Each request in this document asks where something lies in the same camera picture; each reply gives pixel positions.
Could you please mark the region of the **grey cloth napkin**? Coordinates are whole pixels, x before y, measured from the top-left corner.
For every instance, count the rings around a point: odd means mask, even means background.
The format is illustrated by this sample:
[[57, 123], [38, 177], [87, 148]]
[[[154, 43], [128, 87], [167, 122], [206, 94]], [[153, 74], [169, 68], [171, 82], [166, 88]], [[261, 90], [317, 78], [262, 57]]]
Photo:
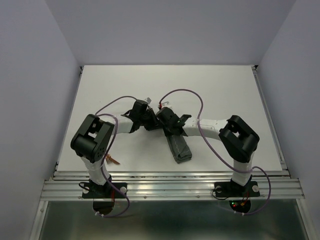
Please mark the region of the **grey cloth napkin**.
[[177, 164], [188, 162], [192, 159], [193, 154], [182, 135], [166, 136], [166, 140], [171, 154]]

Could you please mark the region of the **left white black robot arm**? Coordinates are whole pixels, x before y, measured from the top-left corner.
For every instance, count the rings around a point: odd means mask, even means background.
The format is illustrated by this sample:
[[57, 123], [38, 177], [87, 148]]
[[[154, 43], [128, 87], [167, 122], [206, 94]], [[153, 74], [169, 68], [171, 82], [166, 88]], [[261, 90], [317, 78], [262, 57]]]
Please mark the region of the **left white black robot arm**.
[[92, 194], [96, 198], [110, 198], [116, 193], [110, 184], [112, 178], [104, 161], [117, 134], [131, 134], [140, 127], [148, 131], [160, 128], [150, 103], [150, 98], [137, 99], [132, 109], [122, 115], [105, 113], [85, 117], [70, 143], [71, 149], [84, 162], [89, 174], [88, 182], [80, 184], [87, 191], [84, 197]]

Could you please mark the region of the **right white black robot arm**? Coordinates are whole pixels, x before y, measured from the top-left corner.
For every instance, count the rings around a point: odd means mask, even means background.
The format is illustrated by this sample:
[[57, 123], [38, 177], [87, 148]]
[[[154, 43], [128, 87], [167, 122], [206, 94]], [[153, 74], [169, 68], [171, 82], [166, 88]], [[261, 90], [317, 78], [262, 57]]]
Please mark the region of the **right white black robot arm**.
[[169, 107], [162, 107], [156, 114], [165, 134], [173, 137], [202, 137], [221, 141], [233, 159], [232, 177], [227, 189], [235, 195], [248, 191], [252, 179], [252, 158], [260, 137], [238, 115], [227, 120], [210, 120], [184, 114], [176, 115]]

